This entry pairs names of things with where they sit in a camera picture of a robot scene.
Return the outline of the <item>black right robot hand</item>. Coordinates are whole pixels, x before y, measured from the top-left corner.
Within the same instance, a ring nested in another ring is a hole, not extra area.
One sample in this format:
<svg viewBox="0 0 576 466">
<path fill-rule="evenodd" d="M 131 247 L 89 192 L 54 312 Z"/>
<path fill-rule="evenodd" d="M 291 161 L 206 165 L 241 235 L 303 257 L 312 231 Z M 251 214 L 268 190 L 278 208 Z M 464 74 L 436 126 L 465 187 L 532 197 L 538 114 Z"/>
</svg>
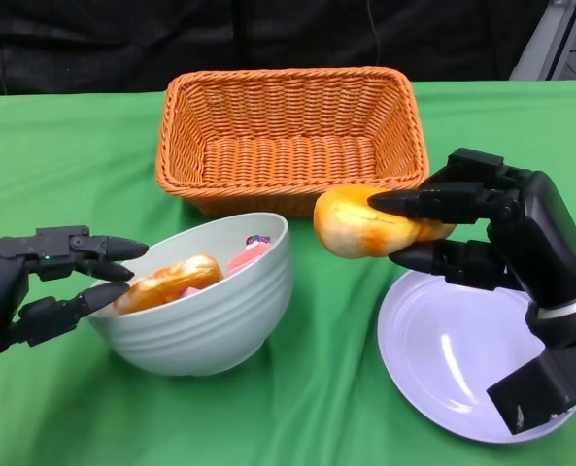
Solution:
<svg viewBox="0 0 576 466">
<path fill-rule="evenodd" d="M 576 225 L 553 180 L 500 156 L 458 149 L 414 189 L 369 197 L 375 210 L 445 225 L 488 221 L 485 242 L 424 240 L 390 254 L 407 269 L 484 290 L 525 291 L 543 309 L 576 300 Z"/>
</svg>

